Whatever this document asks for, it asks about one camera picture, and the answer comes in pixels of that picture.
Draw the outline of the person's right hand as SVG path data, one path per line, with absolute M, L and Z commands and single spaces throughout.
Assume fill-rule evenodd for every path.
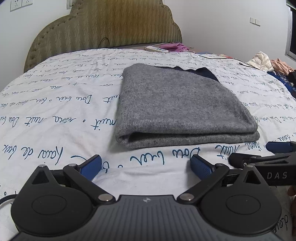
M 293 197 L 293 201 L 291 204 L 291 212 L 295 213 L 295 206 L 296 206 L 296 186 L 292 185 L 289 187 L 287 194 L 289 197 Z

